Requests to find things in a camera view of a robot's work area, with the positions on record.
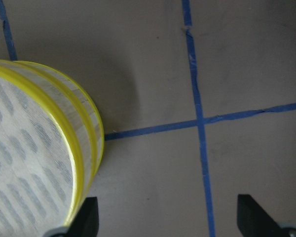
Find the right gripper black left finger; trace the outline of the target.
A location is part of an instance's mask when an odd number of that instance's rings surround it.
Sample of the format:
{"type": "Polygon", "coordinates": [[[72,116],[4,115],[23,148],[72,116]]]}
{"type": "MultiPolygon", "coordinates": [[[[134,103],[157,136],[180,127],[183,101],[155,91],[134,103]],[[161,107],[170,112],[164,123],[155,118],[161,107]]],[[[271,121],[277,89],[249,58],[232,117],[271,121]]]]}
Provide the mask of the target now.
{"type": "Polygon", "coordinates": [[[96,237],[99,232],[97,197],[87,197],[67,231],[68,237],[96,237]]]}

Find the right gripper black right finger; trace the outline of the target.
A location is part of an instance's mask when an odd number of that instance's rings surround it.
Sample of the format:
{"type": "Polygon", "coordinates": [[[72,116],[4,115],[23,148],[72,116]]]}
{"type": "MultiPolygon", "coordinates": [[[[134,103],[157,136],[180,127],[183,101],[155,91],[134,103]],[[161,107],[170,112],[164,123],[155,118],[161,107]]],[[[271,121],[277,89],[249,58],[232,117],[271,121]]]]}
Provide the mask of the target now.
{"type": "Polygon", "coordinates": [[[237,227],[244,237],[279,237],[281,228],[251,195],[237,197],[237,227]]]}

